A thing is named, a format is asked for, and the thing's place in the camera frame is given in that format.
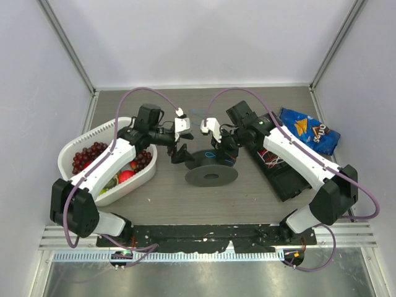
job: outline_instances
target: white wall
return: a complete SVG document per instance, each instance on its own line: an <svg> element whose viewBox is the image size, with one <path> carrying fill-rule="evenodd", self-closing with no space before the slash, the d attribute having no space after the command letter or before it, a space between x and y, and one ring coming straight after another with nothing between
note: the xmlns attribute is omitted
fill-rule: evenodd
<svg viewBox="0 0 396 297"><path fill-rule="evenodd" d="M89 93L36 1L2 1L0 15L0 291L22 297Z"/></svg>
<svg viewBox="0 0 396 297"><path fill-rule="evenodd" d="M395 1L369 0L317 89L327 123L341 133L338 162L355 166L381 203L371 225L389 280L396 279L395 11ZM361 194L356 212L372 211Z"/></svg>
<svg viewBox="0 0 396 297"><path fill-rule="evenodd" d="M50 0L97 87L309 83L353 0Z"/></svg>

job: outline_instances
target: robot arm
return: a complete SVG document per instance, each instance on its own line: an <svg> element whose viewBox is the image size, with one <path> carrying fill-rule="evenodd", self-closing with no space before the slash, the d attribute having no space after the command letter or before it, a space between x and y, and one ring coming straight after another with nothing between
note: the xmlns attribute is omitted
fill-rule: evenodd
<svg viewBox="0 0 396 297"><path fill-rule="evenodd" d="M52 188L51 220L63 226L64 215L67 215L68 229L82 238L95 233L128 241L132 232L131 222L119 215L98 211L95 199L106 183L150 144L167 146L172 163L192 159L186 144L177 149L180 138L193 138L189 118L179 109L171 128L165 129L159 126L161 114L163 111L158 106L142 105L132 126L118 131L115 145L110 143L93 163L69 181L58 179ZM66 199L72 191L75 192L67 214L64 214Z"/></svg>
<svg viewBox="0 0 396 297"><path fill-rule="evenodd" d="M309 205L284 219L283 223L292 233L302 233L319 223L332 225L357 202L357 188L326 169L326 167L332 168L357 181L357 172L352 166L347 165L341 168L336 163L326 160L298 140L285 126L281 126L283 131L291 137L291 140L286 139L268 114L258 117L245 101L227 110L227 114L236 126L236 129L231 132L216 132L220 125L215 118L209 118L206 123L203 121L201 124L202 133L207 134L212 131L212 145L218 150L217 155L220 158L236 158L239 147L253 143L257 149L263 147L284 159L317 191ZM303 146L309 154L321 160L325 166L318 165L293 142Z"/></svg>

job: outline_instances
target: black mounting plate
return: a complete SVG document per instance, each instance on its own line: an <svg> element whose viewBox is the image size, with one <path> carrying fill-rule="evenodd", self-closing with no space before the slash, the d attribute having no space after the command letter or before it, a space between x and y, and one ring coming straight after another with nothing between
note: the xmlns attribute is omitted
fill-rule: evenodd
<svg viewBox="0 0 396 297"><path fill-rule="evenodd" d="M247 225L135 225L134 241L138 248L158 243L155 252L223 252L232 241L236 253L273 252L274 246L315 245L312 229L291 238L282 238L282 228L268 224ZM106 239L97 240L97 246L113 245Z"/></svg>

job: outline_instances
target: logo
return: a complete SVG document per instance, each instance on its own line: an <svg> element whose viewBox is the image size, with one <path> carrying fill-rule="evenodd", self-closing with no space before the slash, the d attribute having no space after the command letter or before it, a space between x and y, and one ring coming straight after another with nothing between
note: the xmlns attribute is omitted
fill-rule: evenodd
<svg viewBox="0 0 396 297"><path fill-rule="evenodd" d="M303 135L303 133L307 133L307 125L307 118L296 121L295 127L299 136Z"/></svg>
<svg viewBox="0 0 396 297"><path fill-rule="evenodd" d="M314 131L315 134L314 142L319 143L322 135L328 134L330 129L326 125L320 124L319 126L312 127L312 131Z"/></svg>

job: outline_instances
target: blue chip bag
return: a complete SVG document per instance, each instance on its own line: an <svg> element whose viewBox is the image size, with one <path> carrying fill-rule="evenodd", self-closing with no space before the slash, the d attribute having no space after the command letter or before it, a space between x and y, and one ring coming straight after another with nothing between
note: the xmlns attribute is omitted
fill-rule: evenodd
<svg viewBox="0 0 396 297"><path fill-rule="evenodd" d="M282 108L279 117L294 136L315 152L333 155L340 139L339 133L306 114L287 108Z"/></svg>

